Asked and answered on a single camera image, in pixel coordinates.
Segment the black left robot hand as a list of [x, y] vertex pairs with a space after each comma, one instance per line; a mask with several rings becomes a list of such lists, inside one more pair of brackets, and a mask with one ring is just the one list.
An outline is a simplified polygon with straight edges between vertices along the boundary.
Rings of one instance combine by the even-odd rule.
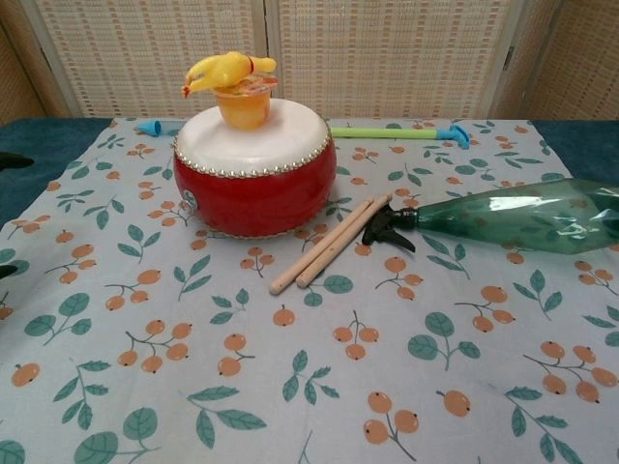
[[[21, 169], [32, 165], [34, 161], [23, 155], [1, 152], [0, 153], [0, 171], [5, 169]], [[17, 267], [14, 265], [1, 265], [0, 278], [3, 279], [17, 272]]]

